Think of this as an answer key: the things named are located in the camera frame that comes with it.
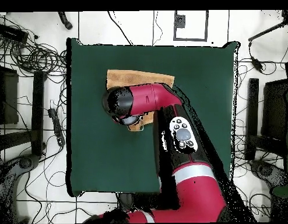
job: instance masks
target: gray stripe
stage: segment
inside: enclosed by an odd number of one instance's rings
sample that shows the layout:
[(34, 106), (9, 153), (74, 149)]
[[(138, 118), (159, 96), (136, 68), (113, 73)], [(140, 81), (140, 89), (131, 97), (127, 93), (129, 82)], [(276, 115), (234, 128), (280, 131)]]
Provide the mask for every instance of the gray stripe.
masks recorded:
[(201, 176), (208, 176), (215, 179), (215, 176), (212, 173), (212, 169), (206, 165), (192, 165), (184, 167), (173, 174), (175, 176), (176, 184), (180, 182), (194, 178), (194, 177), (201, 177)]
[(151, 215), (149, 215), (149, 213), (145, 212), (145, 211), (141, 211), (144, 215), (145, 215), (145, 218), (147, 220), (147, 223), (154, 223), (154, 220), (152, 218)]

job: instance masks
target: green mat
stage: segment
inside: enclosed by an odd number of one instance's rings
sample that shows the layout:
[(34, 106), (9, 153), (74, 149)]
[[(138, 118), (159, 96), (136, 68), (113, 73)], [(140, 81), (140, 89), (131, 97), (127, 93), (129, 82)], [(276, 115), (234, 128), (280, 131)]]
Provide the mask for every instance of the green mat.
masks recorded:
[(190, 99), (229, 176), (237, 43), (225, 48), (83, 46), (72, 39), (67, 45), (72, 84), (68, 119), (72, 191), (159, 191), (152, 124), (131, 132), (115, 124), (103, 110), (108, 69), (175, 76), (174, 85)]

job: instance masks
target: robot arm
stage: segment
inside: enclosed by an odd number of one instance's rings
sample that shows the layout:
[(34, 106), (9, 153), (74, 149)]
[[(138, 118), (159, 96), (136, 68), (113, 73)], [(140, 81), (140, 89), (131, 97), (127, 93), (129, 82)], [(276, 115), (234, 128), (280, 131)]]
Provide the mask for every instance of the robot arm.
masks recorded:
[(170, 209), (129, 213), (129, 223), (216, 222), (220, 218), (225, 200), (196, 127), (170, 87), (154, 83), (112, 88), (103, 97), (103, 107), (124, 125), (154, 111), (156, 173), (162, 201)]

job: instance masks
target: brown cloth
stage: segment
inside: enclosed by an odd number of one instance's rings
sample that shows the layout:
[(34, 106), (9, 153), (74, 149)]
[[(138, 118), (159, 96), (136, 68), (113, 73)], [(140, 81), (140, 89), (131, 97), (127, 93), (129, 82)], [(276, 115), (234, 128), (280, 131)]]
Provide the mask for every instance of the brown cloth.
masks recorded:
[[(147, 83), (165, 83), (169, 87), (173, 87), (174, 76), (162, 75), (157, 73), (142, 72), (142, 71), (124, 71), (118, 69), (108, 69), (107, 72), (107, 89), (115, 86), (134, 86)], [(145, 124), (153, 122), (153, 113), (149, 112), (143, 116), (140, 122), (129, 125), (130, 131), (140, 131)]]

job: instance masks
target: button panel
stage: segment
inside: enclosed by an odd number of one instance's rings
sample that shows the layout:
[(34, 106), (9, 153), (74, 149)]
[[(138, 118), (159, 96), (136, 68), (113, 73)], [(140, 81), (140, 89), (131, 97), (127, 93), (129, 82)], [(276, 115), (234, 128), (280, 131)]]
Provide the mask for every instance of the button panel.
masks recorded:
[(185, 149), (188, 147), (193, 149), (193, 152), (197, 151), (198, 144), (191, 126), (185, 118), (174, 117), (170, 122), (170, 131), (176, 148)]

